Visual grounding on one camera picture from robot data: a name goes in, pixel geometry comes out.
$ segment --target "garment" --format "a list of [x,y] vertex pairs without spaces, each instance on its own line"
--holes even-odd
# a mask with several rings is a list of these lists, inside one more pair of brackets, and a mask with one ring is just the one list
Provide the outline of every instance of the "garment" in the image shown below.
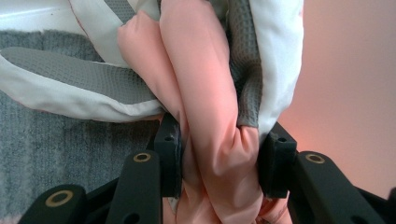
[[125,62],[181,126],[184,190],[176,216],[165,212],[165,220],[255,223],[262,210],[265,220],[289,222],[285,201],[262,196],[257,128],[237,126],[228,41],[212,6],[163,0],[161,12],[156,22],[139,11],[119,29],[118,41]]

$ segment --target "white fabric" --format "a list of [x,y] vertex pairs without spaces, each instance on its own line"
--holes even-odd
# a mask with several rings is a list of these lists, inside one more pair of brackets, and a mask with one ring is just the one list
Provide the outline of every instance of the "white fabric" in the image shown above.
[[290,105],[300,74],[303,4],[304,0],[250,0],[262,59],[261,140],[271,131],[280,113]]
[[129,67],[120,55],[117,29],[123,25],[104,0],[70,0],[73,12],[96,51],[107,63]]
[[158,100],[125,105],[102,94],[42,77],[0,55],[0,90],[26,107],[75,119],[129,122],[163,113]]

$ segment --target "gray mesh fabric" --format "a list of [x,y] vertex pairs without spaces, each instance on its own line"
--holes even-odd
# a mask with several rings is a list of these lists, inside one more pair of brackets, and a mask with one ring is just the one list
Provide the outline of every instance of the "gray mesh fabric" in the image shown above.
[[127,0],[105,0],[105,2],[123,23],[134,16],[134,10]]
[[248,0],[229,1],[230,68],[238,93],[238,125],[258,127],[262,67]]
[[91,63],[36,49],[8,48],[1,55],[14,65],[43,77],[133,105],[156,99],[146,83],[129,68]]

